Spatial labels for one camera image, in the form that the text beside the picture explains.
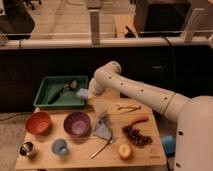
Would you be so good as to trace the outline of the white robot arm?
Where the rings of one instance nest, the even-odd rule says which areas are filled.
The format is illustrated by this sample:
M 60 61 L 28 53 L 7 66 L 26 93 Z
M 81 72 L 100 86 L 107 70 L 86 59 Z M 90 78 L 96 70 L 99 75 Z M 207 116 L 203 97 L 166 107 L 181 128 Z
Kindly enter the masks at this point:
M 179 93 L 130 80 L 121 66 L 108 62 L 89 83 L 93 96 L 112 88 L 177 124 L 174 171 L 213 171 L 213 96 L 189 98 Z

